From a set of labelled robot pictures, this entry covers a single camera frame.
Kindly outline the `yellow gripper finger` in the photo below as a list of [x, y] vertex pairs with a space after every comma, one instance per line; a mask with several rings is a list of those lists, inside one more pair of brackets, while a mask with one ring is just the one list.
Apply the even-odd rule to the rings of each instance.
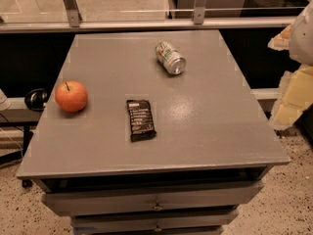
[[286, 130], [313, 104], [313, 67], [301, 65], [295, 72], [286, 71], [278, 92], [269, 124], [275, 130]]
[[291, 24], [285, 27], [279, 34], [269, 41], [268, 47], [277, 51], [288, 50], [290, 46], [291, 28]]

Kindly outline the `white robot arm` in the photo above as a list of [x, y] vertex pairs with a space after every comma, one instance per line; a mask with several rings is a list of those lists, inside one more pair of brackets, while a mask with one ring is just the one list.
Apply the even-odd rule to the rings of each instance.
[[313, 1], [295, 21], [273, 37], [268, 47], [288, 50], [300, 67], [286, 71], [279, 84], [279, 97], [274, 103], [270, 124], [275, 130], [291, 127], [313, 104]]

